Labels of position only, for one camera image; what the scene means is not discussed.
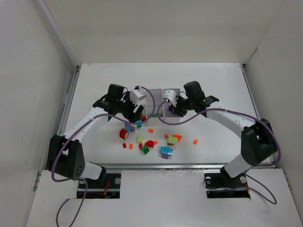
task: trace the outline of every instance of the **white table surface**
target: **white table surface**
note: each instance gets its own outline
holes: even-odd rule
[[[120,199],[87,199],[73,227],[302,227],[281,169],[252,169],[249,174],[275,195],[272,205],[251,192],[251,199],[207,199],[202,170],[122,171]],[[272,200],[248,178],[248,185]],[[76,198],[77,182],[55,183],[43,171],[27,227],[54,227],[67,198]],[[80,199],[68,201],[59,215],[71,223]]]
[[[91,109],[92,104],[107,93],[110,84],[128,89],[136,85],[147,88],[180,88],[196,80],[206,96],[213,95],[231,109],[255,116],[252,101],[241,67],[238,63],[117,63],[82,64],[72,100],[66,130],[76,125]],[[194,114],[193,111],[182,119]],[[123,149],[125,140],[119,137],[124,124],[112,119],[100,128],[83,145],[87,161],[102,164],[224,164],[240,153],[240,139],[217,122],[197,117],[181,126],[142,127],[131,133],[126,143],[134,149]],[[180,134],[183,140],[177,145],[170,160],[162,159],[160,146],[166,145],[164,134]],[[136,143],[137,136],[158,140],[159,144],[144,155]]]

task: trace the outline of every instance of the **toy block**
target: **toy block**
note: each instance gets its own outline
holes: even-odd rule
[[[121,129],[120,131],[120,137],[124,140],[126,140],[128,138],[129,132],[126,129]]]
[[[141,128],[142,127],[142,124],[138,124],[137,125],[137,128],[139,129],[139,128]]]
[[[143,136],[138,136],[137,137],[137,142],[138,143],[144,143],[144,137]]]
[[[125,123],[125,129],[130,129],[131,132],[136,131],[136,127],[133,124]]]
[[[148,148],[153,149],[153,147],[155,146],[155,143],[154,143],[154,141],[149,140],[149,141],[147,141],[147,142],[145,143],[145,145],[146,145]]]
[[[170,156],[170,155],[161,154],[161,158],[164,158],[164,159],[170,159],[170,158],[171,158],[171,156]]]
[[[147,146],[144,146],[144,147],[142,148],[142,151],[143,151],[144,154],[147,154],[150,150],[148,149]]]
[[[170,156],[172,156],[172,152],[173,151],[174,151],[173,149],[168,148],[168,147],[161,147],[160,148],[160,153],[164,154],[164,155],[170,155]]]
[[[176,145],[178,143],[178,139],[173,136],[169,136],[168,144]]]
[[[180,136],[180,135],[176,135],[176,134],[174,134],[174,135],[172,135],[173,137],[176,137],[177,139],[178,139],[178,141],[181,141],[181,139],[182,139],[182,136]]]

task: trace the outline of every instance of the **orange block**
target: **orange block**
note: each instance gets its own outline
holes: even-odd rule
[[[180,136],[180,135],[176,135],[176,134],[174,134],[174,135],[172,135],[173,137],[176,137],[177,139],[178,139],[178,141],[180,141],[181,139],[182,139],[182,136]]]

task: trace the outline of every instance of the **white wall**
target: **white wall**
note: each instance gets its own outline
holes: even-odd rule
[[[67,68],[31,0],[0,1],[0,226],[21,227]]]
[[[246,63],[284,0],[46,0],[78,63]]]
[[[246,65],[261,117],[270,120],[303,219],[303,1],[286,0]]]

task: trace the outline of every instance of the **green block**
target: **green block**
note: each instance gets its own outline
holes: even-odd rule
[[[150,150],[148,149],[147,146],[144,146],[144,147],[142,148],[142,151],[143,151],[144,154],[147,154]]]
[[[178,138],[173,137],[173,136],[169,136],[168,143],[170,143],[170,144],[177,144],[178,143]]]
[[[143,136],[138,136],[137,137],[137,142],[138,143],[144,143],[144,137]]]

